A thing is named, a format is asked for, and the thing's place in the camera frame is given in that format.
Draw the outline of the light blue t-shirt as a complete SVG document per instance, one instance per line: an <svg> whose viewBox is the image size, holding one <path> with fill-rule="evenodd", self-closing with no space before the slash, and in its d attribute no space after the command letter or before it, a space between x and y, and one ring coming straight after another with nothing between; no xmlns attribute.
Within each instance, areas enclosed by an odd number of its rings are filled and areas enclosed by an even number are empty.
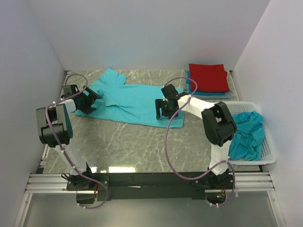
<svg viewBox="0 0 303 227"><path fill-rule="evenodd" d="M89 87L103 96L92 105L96 110L88 115L77 110L75 115L166 128L168 118L156 119L155 100L163 98L161 86L126 84L126 81L126 76L108 68Z"/></svg>

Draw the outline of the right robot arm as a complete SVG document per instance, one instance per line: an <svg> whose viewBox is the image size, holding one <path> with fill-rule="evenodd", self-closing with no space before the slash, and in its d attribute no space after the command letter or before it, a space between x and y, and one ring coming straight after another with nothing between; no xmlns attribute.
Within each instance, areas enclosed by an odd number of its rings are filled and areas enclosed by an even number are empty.
<svg viewBox="0 0 303 227"><path fill-rule="evenodd" d="M156 119L168 117L169 123L166 128L164 139L164 151L168 165L175 175L184 180L198 180L208 173L208 184L218 189L224 184L224 176L231 164L228 162L229 146L237 131L235 121L224 102L211 103L193 97L193 94L186 92L178 93L172 84L167 84L161 89L162 99L155 100ZM190 113L203 122L205 135L211 143L211 160L208 170L197 177L186 177L178 173L173 167L167 150L168 133L172 120L180 111Z"/></svg>

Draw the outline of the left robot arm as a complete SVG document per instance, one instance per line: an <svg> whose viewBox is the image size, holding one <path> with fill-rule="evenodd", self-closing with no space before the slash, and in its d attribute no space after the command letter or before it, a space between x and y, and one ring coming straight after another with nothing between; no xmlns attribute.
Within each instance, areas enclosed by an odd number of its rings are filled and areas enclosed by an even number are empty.
<svg viewBox="0 0 303 227"><path fill-rule="evenodd" d="M93 104L99 99L103 99L103 95L89 87L84 87L80 92L77 85L66 85L63 87L60 102L55 102L48 108L36 109L40 141L59 153L67 164L70 175L82 174L78 178L78 185L84 190L91 189L95 179L90 175L91 170L87 162L80 156L72 143L73 129L69 114L79 110L88 115L96 110Z"/></svg>

